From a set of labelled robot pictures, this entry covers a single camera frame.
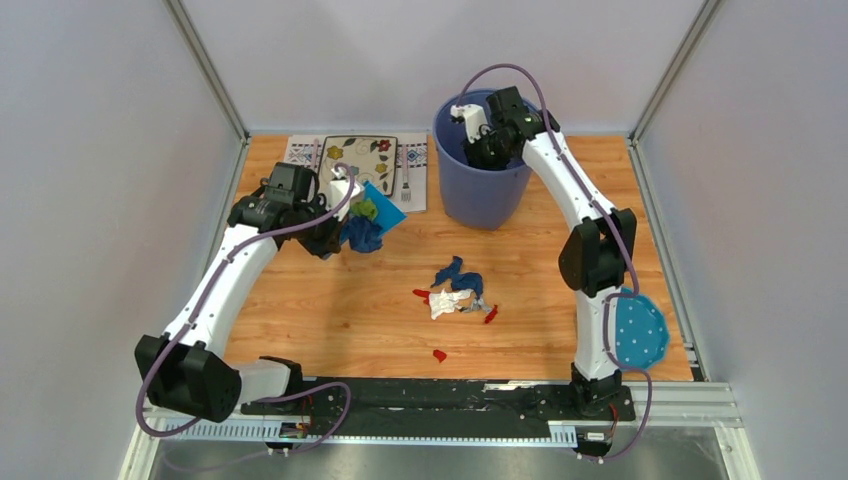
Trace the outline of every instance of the gray wall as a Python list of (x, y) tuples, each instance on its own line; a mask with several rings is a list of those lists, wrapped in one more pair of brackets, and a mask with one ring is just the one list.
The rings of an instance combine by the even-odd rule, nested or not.
[(563, 128), (609, 132), (634, 126), (701, 1), (185, 3), (251, 129), (429, 128), (474, 73), (513, 62)]
[(162, 2), (66, 3), (0, 4), (4, 479), (115, 478), (238, 151)]
[(763, 478), (845, 478), (848, 3), (728, 1), (643, 142)]

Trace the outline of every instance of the bucket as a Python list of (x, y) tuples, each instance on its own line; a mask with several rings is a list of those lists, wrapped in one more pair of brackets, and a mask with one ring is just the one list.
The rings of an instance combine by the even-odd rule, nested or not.
[[(463, 104), (477, 104), (489, 116), (486, 97), (495, 90), (472, 90), (465, 93)], [(459, 223), (472, 228), (497, 230), (518, 208), (521, 196), (530, 180), (531, 169), (514, 158), (506, 170), (480, 170), (468, 166), (462, 148), (465, 125), (451, 121), (453, 97), (436, 113), (433, 120), (433, 139), (439, 153), (439, 191), (445, 213)], [(538, 109), (524, 101), (532, 111)]]

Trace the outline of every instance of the wooden tabletop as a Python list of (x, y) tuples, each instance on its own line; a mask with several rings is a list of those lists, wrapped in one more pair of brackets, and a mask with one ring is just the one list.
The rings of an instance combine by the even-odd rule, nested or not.
[[(254, 137), (236, 198), (267, 177), (285, 136)], [(634, 264), (642, 293), (666, 314), (671, 345), (651, 369), (655, 380), (692, 380), (677, 320), (621, 137), (573, 137), (569, 146), (589, 177), (619, 208), (638, 217)], [(260, 355), (300, 363), (306, 375), (568, 379), (577, 346), (575, 297), (557, 257), (569, 235), (562, 213), (534, 174), (518, 211), (498, 231), (469, 229), (445, 215), (436, 149), (430, 139), (428, 209), (384, 237), (381, 250), (345, 246), (326, 261), (296, 242), (262, 273), (233, 327), (225, 359)], [(454, 255), (483, 275), (495, 320), (453, 313), (431, 320), (412, 294), (426, 289)], [(433, 350), (447, 353), (439, 363)], [(641, 379), (638, 375), (630, 378)]]

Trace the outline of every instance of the green cloth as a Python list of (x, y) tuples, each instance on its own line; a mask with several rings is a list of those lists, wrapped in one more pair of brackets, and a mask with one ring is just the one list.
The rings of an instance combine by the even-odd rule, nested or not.
[(351, 205), (350, 213), (373, 222), (377, 218), (377, 205), (374, 205), (374, 201), (369, 198)]

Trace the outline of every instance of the robotic arm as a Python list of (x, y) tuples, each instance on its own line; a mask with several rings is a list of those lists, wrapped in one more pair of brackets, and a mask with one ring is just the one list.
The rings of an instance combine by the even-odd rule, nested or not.
[[(575, 400), (584, 411), (606, 408), (610, 398), (621, 391), (621, 371), (610, 360), (604, 347), (615, 353), (615, 329), (603, 331), (604, 299), (618, 293), (624, 283), (627, 267), (602, 215), (591, 203), (610, 212), (629, 255), (633, 255), (636, 216), (630, 209), (616, 210), (594, 186), (577, 163), (559, 132), (559, 125), (549, 114), (555, 131), (554, 140), (563, 151), (560, 160), (547, 135), (541, 113), (528, 109), (516, 87), (499, 90), (486, 99), (489, 120), (479, 105), (451, 108), (454, 120), (465, 124), (467, 139), (463, 147), (472, 167), (503, 170), (515, 157), (532, 168), (551, 192), (571, 235), (559, 256), (559, 269), (565, 283), (577, 296), (577, 355), (572, 364), (572, 386)], [(574, 179), (580, 176), (588, 191)], [(615, 318), (617, 301), (612, 300), (610, 318)]]
[[(232, 208), (228, 228), (215, 260), (185, 308), (161, 337), (145, 335), (136, 345), (135, 358), (145, 377), (169, 341), (185, 327), (191, 329), (179, 340), (155, 373), (147, 397), (157, 406), (214, 422), (225, 420), (239, 405), (261, 398), (277, 397), (302, 378), (300, 366), (288, 360), (262, 357), (247, 365), (229, 366), (222, 360), (233, 322), (256, 279), (286, 240), (296, 238), (312, 255), (327, 258), (340, 251), (339, 234), (349, 202), (330, 219), (291, 235), (276, 235), (253, 241), (231, 257), (234, 248), (257, 235), (301, 225), (326, 215), (345, 200), (353, 179), (335, 172), (326, 194), (318, 193), (318, 176), (308, 168), (277, 163), (270, 179)], [(350, 199), (363, 189), (354, 184)], [(229, 262), (228, 268), (214, 268)], [(206, 298), (202, 298), (214, 282)], [(194, 322), (190, 315), (203, 302)]]

